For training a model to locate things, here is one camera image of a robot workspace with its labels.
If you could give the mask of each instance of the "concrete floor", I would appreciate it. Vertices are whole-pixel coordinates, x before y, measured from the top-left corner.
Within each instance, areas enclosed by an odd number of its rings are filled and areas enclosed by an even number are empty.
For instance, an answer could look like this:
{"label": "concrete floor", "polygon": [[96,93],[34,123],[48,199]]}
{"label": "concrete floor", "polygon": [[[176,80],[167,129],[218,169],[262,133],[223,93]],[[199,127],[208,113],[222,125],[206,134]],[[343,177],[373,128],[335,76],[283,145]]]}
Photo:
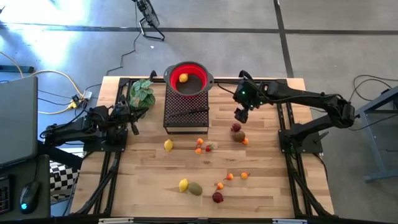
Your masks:
{"label": "concrete floor", "polygon": [[[286,29],[398,30],[398,2],[394,0],[280,0]],[[130,0],[36,0],[7,1],[1,22],[61,24],[74,26],[134,27],[134,4]],[[152,0],[161,27],[277,29],[273,0]],[[81,90],[100,83],[106,71],[119,65],[120,55],[132,49],[137,32],[50,31],[23,26],[0,30],[0,50],[20,65],[37,70],[55,69],[69,74]],[[166,32],[165,42],[139,37],[137,52],[124,58],[124,68],[109,75],[161,75],[166,67],[183,60],[204,64],[214,76],[236,76],[242,69],[254,77],[286,77],[279,34],[225,32]],[[298,35],[288,34],[287,44],[294,77],[305,79],[307,90],[340,93],[353,91],[352,79],[360,74],[398,78],[396,35]],[[0,64],[10,64],[0,57]],[[2,73],[3,79],[19,78]],[[74,95],[61,76],[43,74],[39,88],[60,95]],[[364,84],[360,91],[375,98],[385,87]],[[99,88],[93,89],[98,94]],[[62,98],[39,93],[63,103]],[[355,107],[366,102],[355,96]],[[63,106],[39,102],[42,111]],[[321,114],[314,111],[314,118]],[[74,117],[39,115],[39,132],[46,125]],[[345,218],[398,222],[398,179],[371,184],[363,175],[376,171],[369,142],[361,131],[330,129],[322,141],[329,186],[337,215]]]}

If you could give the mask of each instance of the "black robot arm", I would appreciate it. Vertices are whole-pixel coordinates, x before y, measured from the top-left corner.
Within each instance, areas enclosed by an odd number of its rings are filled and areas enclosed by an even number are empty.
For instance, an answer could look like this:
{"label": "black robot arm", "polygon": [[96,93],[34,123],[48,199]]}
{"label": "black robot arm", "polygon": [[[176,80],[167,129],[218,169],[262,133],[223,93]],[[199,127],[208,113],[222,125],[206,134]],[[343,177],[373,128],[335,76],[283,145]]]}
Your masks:
{"label": "black robot arm", "polygon": [[90,108],[84,117],[67,124],[47,126],[42,134],[46,145],[60,146],[69,141],[81,141],[85,143],[85,151],[118,151],[115,147],[122,149],[126,145],[127,123],[131,124],[135,135],[139,134],[135,122],[147,110],[132,109],[122,95],[120,101],[110,108]]}
{"label": "black robot arm", "polygon": [[255,83],[251,76],[241,71],[240,81],[233,98],[240,103],[243,109],[237,108],[235,118],[245,123],[248,111],[259,108],[266,103],[297,103],[324,109],[328,114],[305,124],[294,124],[284,133],[289,144],[295,147],[302,145],[303,140],[312,133],[317,133],[326,128],[348,128],[354,123],[354,107],[339,94],[326,95],[325,93],[312,93],[309,91],[295,90],[288,86],[286,80],[266,80]]}

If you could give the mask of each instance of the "red bowl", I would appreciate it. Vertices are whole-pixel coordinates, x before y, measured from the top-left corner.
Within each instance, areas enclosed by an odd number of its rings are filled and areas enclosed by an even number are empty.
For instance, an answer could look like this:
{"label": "red bowl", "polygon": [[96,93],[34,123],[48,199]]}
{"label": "red bowl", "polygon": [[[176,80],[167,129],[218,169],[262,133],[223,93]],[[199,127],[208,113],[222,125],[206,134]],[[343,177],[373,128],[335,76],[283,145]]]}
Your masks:
{"label": "red bowl", "polygon": [[[183,73],[188,74],[188,82],[179,83],[178,78]],[[172,65],[166,69],[163,78],[174,92],[186,97],[197,96],[203,91],[209,91],[214,83],[213,75],[196,62],[181,62]]]}

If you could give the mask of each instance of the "kiwi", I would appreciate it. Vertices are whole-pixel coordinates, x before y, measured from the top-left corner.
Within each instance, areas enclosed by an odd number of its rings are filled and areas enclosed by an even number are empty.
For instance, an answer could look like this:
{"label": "kiwi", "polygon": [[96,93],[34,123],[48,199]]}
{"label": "kiwi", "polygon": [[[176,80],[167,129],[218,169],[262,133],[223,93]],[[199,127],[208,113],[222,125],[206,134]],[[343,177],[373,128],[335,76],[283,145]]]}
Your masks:
{"label": "kiwi", "polygon": [[244,140],[244,137],[246,137],[243,131],[231,131],[231,135],[236,142],[242,142]]}
{"label": "kiwi", "polygon": [[196,195],[196,196],[201,195],[201,193],[203,192],[200,185],[195,182],[189,183],[188,191],[191,192],[191,194]]}

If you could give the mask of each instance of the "butcher block tabletop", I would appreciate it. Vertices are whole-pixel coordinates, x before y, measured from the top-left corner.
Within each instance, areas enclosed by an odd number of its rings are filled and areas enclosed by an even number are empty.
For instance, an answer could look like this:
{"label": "butcher block tabletop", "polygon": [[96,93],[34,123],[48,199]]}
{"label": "butcher block tabletop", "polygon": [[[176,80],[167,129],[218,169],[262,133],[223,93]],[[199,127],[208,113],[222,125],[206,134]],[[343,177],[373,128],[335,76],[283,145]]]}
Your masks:
{"label": "butcher block tabletop", "polygon": [[[120,78],[126,77],[104,77],[98,106],[114,104]],[[288,78],[287,82],[291,88],[305,89],[302,78]],[[220,85],[231,91],[236,88],[236,85]],[[112,217],[294,217],[286,161],[277,138],[276,105],[250,111],[247,123],[241,124],[249,144],[234,142],[230,129],[233,123],[238,123],[233,113],[238,104],[232,94],[214,85],[209,91],[208,134],[168,135],[163,128],[165,84],[153,83],[151,88],[156,103],[145,118],[138,121],[140,134],[135,136],[129,130],[119,165]],[[292,106],[296,123],[312,120],[309,107]],[[203,149],[207,144],[213,144],[214,149],[195,154],[198,138],[205,141]],[[168,139],[174,144],[170,152],[164,149]],[[324,208],[333,213],[321,162],[312,154],[302,157],[309,189]],[[81,208],[98,186],[103,158],[103,152],[94,152],[83,161],[71,212]],[[250,176],[243,180],[240,178],[242,172]],[[233,180],[224,180],[228,173],[234,175]],[[201,196],[188,191],[180,193],[178,183],[185,178],[202,186]],[[219,190],[224,196],[221,203],[211,198],[217,182],[224,183],[224,189]],[[301,190],[297,193],[300,208],[305,211]],[[101,210],[107,196],[108,187],[104,190]]]}

